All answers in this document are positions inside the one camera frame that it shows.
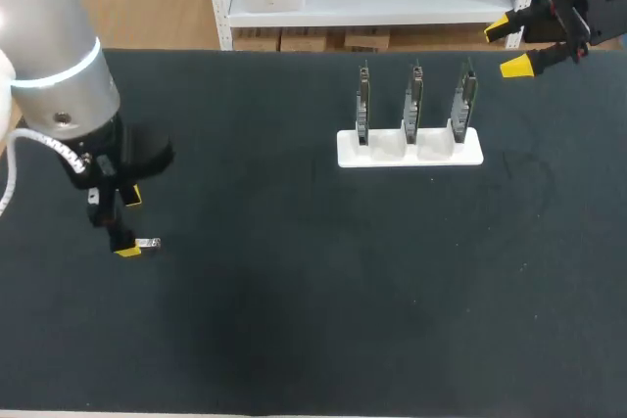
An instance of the white holder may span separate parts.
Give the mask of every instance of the white holder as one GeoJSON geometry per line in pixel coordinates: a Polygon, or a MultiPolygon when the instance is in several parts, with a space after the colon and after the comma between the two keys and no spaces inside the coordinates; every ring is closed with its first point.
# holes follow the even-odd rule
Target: white holder
{"type": "Polygon", "coordinates": [[[447,127],[418,128],[415,145],[407,144],[402,123],[400,129],[370,129],[367,146],[360,146],[355,129],[340,131],[337,162],[345,168],[480,165],[483,152],[472,127],[463,144],[455,142],[449,119],[447,127]]]}

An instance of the cardboard box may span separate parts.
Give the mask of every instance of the cardboard box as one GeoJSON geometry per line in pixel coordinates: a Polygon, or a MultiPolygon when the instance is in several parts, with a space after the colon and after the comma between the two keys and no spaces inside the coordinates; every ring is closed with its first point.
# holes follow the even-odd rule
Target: cardboard box
{"type": "Polygon", "coordinates": [[[233,30],[235,51],[278,51],[278,28],[237,28],[233,30]]]}
{"type": "Polygon", "coordinates": [[[387,51],[390,47],[390,28],[380,26],[348,28],[344,46],[357,50],[387,51]]]}
{"type": "Polygon", "coordinates": [[[281,33],[281,52],[326,51],[327,31],[325,28],[284,28],[281,33]]]}

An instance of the dark table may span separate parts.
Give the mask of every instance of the dark table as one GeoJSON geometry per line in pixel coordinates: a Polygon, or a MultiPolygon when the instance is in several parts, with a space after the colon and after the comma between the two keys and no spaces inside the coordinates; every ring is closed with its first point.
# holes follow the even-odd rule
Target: dark table
{"type": "MultiPolygon", "coordinates": [[[[418,56],[443,125],[464,54],[418,56]]],[[[625,416],[627,56],[505,82],[511,54],[471,54],[482,166],[341,169],[366,57],[108,53],[124,117],[176,146],[127,216],[164,246],[111,255],[21,143],[0,408],[625,416]]],[[[367,58],[396,126],[415,55],[367,58]]]]}

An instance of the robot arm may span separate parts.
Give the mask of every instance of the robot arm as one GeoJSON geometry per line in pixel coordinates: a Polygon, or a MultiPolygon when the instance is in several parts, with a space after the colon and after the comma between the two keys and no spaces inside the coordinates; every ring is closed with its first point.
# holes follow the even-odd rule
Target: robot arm
{"type": "Polygon", "coordinates": [[[535,76],[572,58],[575,63],[596,46],[627,33],[627,0],[540,0],[536,5],[507,12],[485,33],[495,41],[540,19],[559,22],[566,41],[545,50],[532,50],[501,66],[503,77],[535,76]]]}
{"type": "Polygon", "coordinates": [[[9,58],[0,50],[0,140],[9,130],[11,119],[11,82],[16,72],[9,58]]]}
{"type": "Polygon", "coordinates": [[[112,252],[139,255],[138,241],[156,246],[123,225],[116,198],[139,205],[138,180],[169,166],[171,143],[153,126],[122,121],[118,89],[80,0],[0,0],[0,51],[0,131],[10,113],[9,82],[30,128],[16,136],[39,136],[64,157],[74,187],[88,190],[89,219],[107,230],[112,252]]]}

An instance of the black table mat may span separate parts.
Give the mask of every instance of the black table mat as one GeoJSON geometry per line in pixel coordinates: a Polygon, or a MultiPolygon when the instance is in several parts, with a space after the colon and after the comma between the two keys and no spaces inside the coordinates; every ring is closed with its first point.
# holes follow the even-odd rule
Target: black table mat
{"type": "MultiPolygon", "coordinates": [[[[627,56],[503,81],[471,54],[480,167],[341,169],[416,55],[108,53],[123,116],[177,156],[108,253],[56,158],[19,144],[0,218],[0,409],[627,414],[627,56]]],[[[444,125],[464,54],[419,54],[444,125]]],[[[6,175],[2,165],[1,177],[6,175]]]]}

